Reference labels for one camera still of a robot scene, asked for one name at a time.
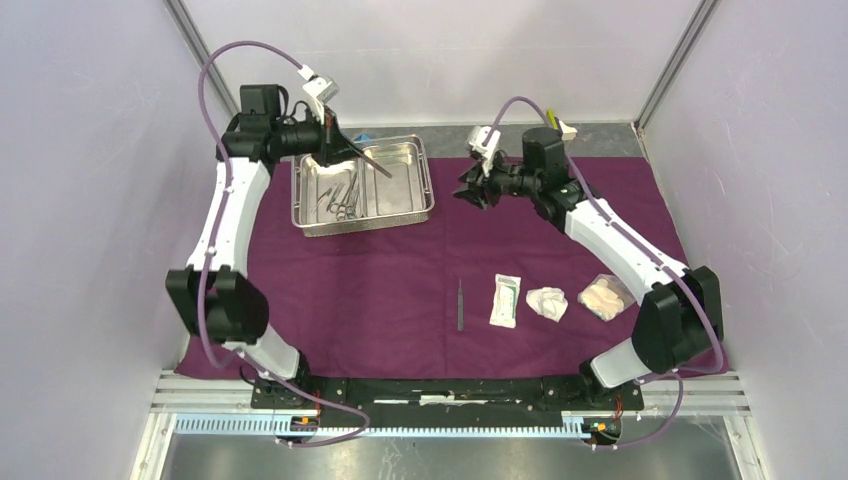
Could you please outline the beige gauze roll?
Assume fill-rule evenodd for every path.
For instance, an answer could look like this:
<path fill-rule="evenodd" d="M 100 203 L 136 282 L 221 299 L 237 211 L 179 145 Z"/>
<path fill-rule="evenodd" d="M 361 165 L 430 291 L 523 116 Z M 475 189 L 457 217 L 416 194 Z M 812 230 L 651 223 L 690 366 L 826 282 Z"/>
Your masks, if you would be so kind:
<path fill-rule="evenodd" d="M 577 296 L 578 302 L 604 322 L 609 322 L 636 303 L 618 277 L 600 274 Z"/>

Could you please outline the metal instrument tray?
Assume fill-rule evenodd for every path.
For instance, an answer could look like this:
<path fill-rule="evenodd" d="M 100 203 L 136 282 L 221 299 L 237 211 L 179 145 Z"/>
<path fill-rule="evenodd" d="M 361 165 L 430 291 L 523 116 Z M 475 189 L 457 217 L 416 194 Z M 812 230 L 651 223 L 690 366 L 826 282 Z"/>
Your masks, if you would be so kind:
<path fill-rule="evenodd" d="M 358 143 L 373 151 L 393 175 L 384 177 L 362 159 L 323 167 L 304 156 L 292 166 L 292 223 L 306 237 L 325 237 L 422 223 L 435 206 L 428 158 L 421 138 L 404 135 Z M 337 184 L 347 189 L 359 175 L 356 217 L 336 220 L 325 211 L 323 196 Z"/>

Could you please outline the steel scalpel handle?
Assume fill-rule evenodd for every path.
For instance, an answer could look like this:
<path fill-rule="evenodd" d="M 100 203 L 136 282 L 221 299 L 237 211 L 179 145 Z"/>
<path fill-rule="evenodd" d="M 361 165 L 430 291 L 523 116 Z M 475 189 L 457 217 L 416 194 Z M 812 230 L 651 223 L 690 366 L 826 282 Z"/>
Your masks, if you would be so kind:
<path fill-rule="evenodd" d="M 360 158 L 372 169 L 376 172 L 382 174 L 384 177 L 391 179 L 393 177 L 392 173 L 382 166 L 374 156 L 373 151 L 364 151 L 360 154 Z"/>
<path fill-rule="evenodd" d="M 461 278 L 458 280 L 457 288 L 457 331 L 464 331 L 464 290 Z"/>

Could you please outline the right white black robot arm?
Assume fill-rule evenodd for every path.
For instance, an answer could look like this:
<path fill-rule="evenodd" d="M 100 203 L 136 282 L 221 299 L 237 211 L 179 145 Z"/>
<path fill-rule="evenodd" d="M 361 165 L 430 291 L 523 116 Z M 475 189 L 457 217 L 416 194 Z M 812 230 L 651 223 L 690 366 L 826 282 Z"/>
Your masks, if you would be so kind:
<path fill-rule="evenodd" d="M 588 184 L 559 130 L 527 130 L 518 164 L 506 162 L 499 138 L 492 126 L 471 131 L 467 144 L 475 163 L 460 176 L 454 197 L 482 210 L 496 206 L 503 196 L 531 200 L 543 220 L 622 281 L 639 306 L 631 335 L 581 364 L 580 400 L 602 408 L 626 383 L 679 371 L 721 371 L 725 360 L 717 275 L 663 253 L 617 215 Z"/>

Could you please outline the white gauze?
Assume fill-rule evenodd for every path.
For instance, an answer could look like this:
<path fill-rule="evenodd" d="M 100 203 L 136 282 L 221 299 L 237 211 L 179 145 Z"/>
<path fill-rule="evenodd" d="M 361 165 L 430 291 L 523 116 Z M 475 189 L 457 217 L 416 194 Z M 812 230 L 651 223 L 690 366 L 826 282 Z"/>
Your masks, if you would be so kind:
<path fill-rule="evenodd" d="M 563 318 L 569 305 L 565 292 L 555 287 L 529 290 L 525 299 L 537 315 L 554 322 L 559 322 Z"/>

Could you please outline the purple cloth wrap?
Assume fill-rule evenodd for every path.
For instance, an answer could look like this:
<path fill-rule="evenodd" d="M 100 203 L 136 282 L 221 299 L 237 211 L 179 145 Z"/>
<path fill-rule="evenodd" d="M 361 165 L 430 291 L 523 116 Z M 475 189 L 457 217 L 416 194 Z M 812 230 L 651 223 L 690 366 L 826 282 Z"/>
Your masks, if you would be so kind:
<path fill-rule="evenodd" d="M 604 322 L 578 294 L 607 267 L 540 218 L 529 199 L 490 210 L 455 198 L 463 159 L 430 163 L 435 206 L 423 223 L 308 238 L 292 223 L 289 166 L 262 198 L 248 278 L 266 296 L 270 324 L 318 376 L 527 378 L 569 375 L 628 338 L 637 306 Z M 495 275 L 521 278 L 517 325 L 489 324 Z M 457 288 L 464 331 L 457 331 Z M 560 288 L 559 322 L 537 315 L 529 290 Z"/>

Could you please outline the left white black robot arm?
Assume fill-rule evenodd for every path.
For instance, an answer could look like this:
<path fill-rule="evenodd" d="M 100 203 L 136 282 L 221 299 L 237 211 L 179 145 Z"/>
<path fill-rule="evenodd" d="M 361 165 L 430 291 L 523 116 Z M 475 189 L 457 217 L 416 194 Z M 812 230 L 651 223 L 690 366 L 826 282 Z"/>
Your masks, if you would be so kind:
<path fill-rule="evenodd" d="M 241 110 L 224 130 L 214 129 L 214 193 L 197 244 L 185 267 L 166 275 L 165 287 L 188 333 L 208 362 L 223 369 L 234 360 L 251 365 L 290 407 L 306 405 L 313 379 L 299 370 L 299 351 L 270 324 L 266 296 L 248 278 L 248 253 L 258 210 L 276 166 L 307 155 L 321 166 L 362 157 L 338 126 L 328 102 L 338 89 L 317 77 L 304 86 L 304 119 L 291 119 L 288 93 L 275 84 L 245 85 Z"/>

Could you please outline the white sterile packet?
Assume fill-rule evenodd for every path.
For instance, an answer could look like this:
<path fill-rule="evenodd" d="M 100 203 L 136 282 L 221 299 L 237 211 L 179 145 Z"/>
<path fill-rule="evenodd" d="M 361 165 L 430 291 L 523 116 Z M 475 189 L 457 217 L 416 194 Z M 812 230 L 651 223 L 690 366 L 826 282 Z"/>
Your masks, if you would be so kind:
<path fill-rule="evenodd" d="M 517 306 L 520 300 L 521 278 L 495 275 L 495 292 L 489 324 L 514 329 L 517 325 Z"/>

